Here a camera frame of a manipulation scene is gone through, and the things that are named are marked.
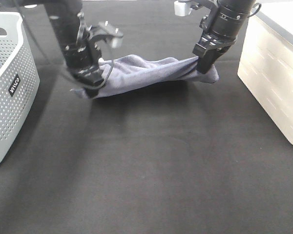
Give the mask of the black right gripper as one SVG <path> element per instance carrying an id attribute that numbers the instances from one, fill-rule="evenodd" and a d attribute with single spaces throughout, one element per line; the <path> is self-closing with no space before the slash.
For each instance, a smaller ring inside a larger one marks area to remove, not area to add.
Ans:
<path id="1" fill-rule="evenodd" d="M 212 65 L 235 43 L 236 38 L 220 38 L 213 34 L 202 33 L 192 51 L 200 57 L 196 70 L 201 74 L 206 74 Z"/>

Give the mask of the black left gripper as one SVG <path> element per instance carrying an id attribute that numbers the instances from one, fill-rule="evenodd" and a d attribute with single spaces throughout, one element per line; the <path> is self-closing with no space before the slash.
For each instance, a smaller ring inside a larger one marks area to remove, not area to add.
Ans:
<path id="1" fill-rule="evenodd" d="M 105 85 L 103 71 L 98 66 L 93 65 L 83 70 L 68 68 L 68 72 L 73 77 L 73 81 L 84 87 L 88 99 L 96 98 L 99 89 Z"/>

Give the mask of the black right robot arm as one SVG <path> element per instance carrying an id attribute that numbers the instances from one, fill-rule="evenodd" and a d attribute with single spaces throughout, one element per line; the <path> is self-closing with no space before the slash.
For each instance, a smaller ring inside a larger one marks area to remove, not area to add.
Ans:
<path id="1" fill-rule="evenodd" d="M 207 73 L 215 61 L 236 43 L 244 22 L 257 14 L 261 3 L 255 0 L 197 0 L 198 7 L 210 13 L 200 22 L 202 34 L 193 53 L 199 57 L 197 71 Z"/>

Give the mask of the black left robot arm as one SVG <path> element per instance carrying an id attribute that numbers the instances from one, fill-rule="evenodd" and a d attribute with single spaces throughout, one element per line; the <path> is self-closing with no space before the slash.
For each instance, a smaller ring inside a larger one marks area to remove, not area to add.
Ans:
<path id="1" fill-rule="evenodd" d="M 85 98 L 98 95 L 99 85 L 103 84 L 99 59 L 102 52 L 89 40 L 85 28 L 83 2 L 81 0 L 47 0 L 46 13 L 65 59 L 67 70 L 83 87 L 77 93 Z"/>

